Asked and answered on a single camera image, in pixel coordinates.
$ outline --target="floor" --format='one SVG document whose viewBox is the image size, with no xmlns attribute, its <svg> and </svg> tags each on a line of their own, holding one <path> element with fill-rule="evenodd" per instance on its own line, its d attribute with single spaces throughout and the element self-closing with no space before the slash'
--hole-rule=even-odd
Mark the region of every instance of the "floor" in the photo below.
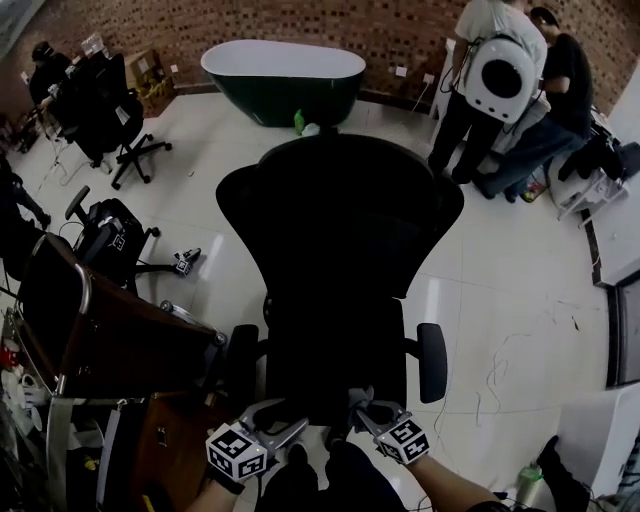
<svg viewBox="0 0 640 512">
<path fill-rule="evenodd" d="M 63 165 L 69 173 L 81 167 L 62 186 L 61 170 L 50 171 L 52 145 L 43 138 L 14 162 L 15 170 L 52 215 L 56 233 L 67 205 L 86 184 L 86 205 L 118 197 L 144 226 L 160 228 L 162 236 L 149 244 L 143 260 L 163 263 L 178 249 L 201 247 L 206 257 L 196 271 L 184 280 L 142 277 L 141 296 L 156 304 L 170 299 L 228 333 L 237 324 L 255 323 L 265 334 L 263 280 L 214 193 L 225 175 L 295 138 L 293 130 L 261 128 L 221 94 L 178 97 L 146 124 L 156 139 L 174 147 L 145 161 L 153 174 L 149 185 L 129 174 L 116 192 L 107 176 L 82 166 L 86 158 L 71 146 L 61 155 Z M 342 131 L 386 138 L 426 155 L 434 125 L 421 114 L 358 102 Z M 464 193 L 460 219 L 403 301 L 408 336 L 415 337 L 421 322 L 442 326 L 450 368 L 446 403 L 420 403 L 417 363 L 410 360 L 409 408 L 428 432 L 436 459 L 504 490 L 555 433 L 562 404 L 604 388 L 606 297 L 591 285 L 589 248 L 578 218 L 558 222 L 548 195 L 531 205 L 511 205 L 503 198 L 486 201 L 472 186 Z M 74 241 L 79 231 L 71 224 L 62 235 Z M 318 430 L 304 438 L 326 486 L 327 454 Z M 408 472 L 374 452 L 370 436 L 353 440 L 371 454 L 407 508 L 416 508 L 424 493 Z M 253 510 L 255 499 L 251 484 L 236 510 Z"/>
</svg>

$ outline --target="white shirt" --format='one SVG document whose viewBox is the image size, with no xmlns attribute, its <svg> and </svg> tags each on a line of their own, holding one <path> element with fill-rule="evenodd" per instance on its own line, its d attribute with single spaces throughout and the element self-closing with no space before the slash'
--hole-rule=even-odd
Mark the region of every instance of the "white shirt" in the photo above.
<svg viewBox="0 0 640 512">
<path fill-rule="evenodd" d="M 508 34 L 527 50 L 535 64 L 538 78 L 542 79 L 544 64 L 547 60 L 547 42 L 536 26 L 531 23 L 529 17 L 502 0 L 471 0 L 458 20 L 456 35 L 473 44 L 497 33 Z M 467 58 L 462 69 L 463 79 L 459 81 L 456 88 L 460 94 L 465 94 L 464 76 L 470 60 Z"/>
</svg>

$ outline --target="bathtub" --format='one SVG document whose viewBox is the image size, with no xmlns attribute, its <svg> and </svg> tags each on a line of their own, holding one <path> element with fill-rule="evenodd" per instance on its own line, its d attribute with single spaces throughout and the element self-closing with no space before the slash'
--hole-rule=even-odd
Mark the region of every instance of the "bathtub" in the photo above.
<svg viewBox="0 0 640 512">
<path fill-rule="evenodd" d="M 208 50 L 202 67 L 224 95 L 263 126 L 334 126 L 356 100 L 364 60 L 345 50 L 244 39 Z"/>
</svg>

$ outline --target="black shirt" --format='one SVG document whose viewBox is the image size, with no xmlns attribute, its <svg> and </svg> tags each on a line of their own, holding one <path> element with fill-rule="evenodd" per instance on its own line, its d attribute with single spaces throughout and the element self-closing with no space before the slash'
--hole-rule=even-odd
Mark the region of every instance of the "black shirt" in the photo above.
<svg viewBox="0 0 640 512">
<path fill-rule="evenodd" d="M 562 127 L 588 138 L 591 128 L 593 79 L 591 66 L 580 43 L 569 34 L 561 34 L 549 49 L 544 78 L 567 77 L 571 80 L 565 94 L 547 93 L 551 104 L 549 117 Z"/>
<path fill-rule="evenodd" d="M 66 77 L 66 69 L 71 61 L 61 53 L 55 53 L 42 66 L 36 68 L 31 81 L 29 92 L 36 105 L 49 96 L 49 87 L 62 82 Z"/>
</svg>

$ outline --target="cardboard box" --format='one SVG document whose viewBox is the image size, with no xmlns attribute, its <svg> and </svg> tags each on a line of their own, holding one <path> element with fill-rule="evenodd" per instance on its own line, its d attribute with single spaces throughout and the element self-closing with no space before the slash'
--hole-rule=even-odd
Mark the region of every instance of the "cardboard box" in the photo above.
<svg viewBox="0 0 640 512">
<path fill-rule="evenodd" d="M 140 103 L 144 107 L 144 118 L 158 117 L 176 97 L 171 78 L 165 78 L 153 87 L 149 93 L 140 96 Z"/>
<path fill-rule="evenodd" d="M 162 69 L 158 54 L 153 49 L 126 57 L 124 59 L 124 67 L 129 89 L 139 89 L 144 86 L 149 81 L 149 78 L 153 76 L 154 70 Z"/>
</svg>

